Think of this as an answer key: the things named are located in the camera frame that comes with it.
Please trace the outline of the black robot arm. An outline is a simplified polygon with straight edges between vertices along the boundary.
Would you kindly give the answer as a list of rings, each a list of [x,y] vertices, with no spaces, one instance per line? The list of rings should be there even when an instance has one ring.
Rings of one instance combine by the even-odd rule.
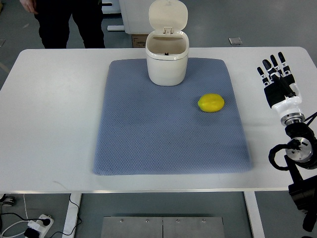
[[[314,170],[317,168],[317,138],[309,123],[296,122],[286,126],[290,141],[273,147],[268,155],[271,165],[280,171],[288,171],[293,183],[288,186],[289,195],[298,210],[306,214],[303,229],[312,232],[317,222],[317,177],[303,179],[298,167]],[[275,155],[285,150],[285,167],[279,166]]]

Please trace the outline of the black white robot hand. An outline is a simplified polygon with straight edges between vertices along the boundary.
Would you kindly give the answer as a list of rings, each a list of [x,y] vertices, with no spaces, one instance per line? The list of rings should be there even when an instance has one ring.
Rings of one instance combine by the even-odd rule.
[[[305,116],[300,108],[302,96],[295,77],[282,52],[278,53],[278,59],[280,62],[271,55],[270,59],[262,61],[263,67],[257,68],[267,103],[277,112],[283,126],[304,122]]]

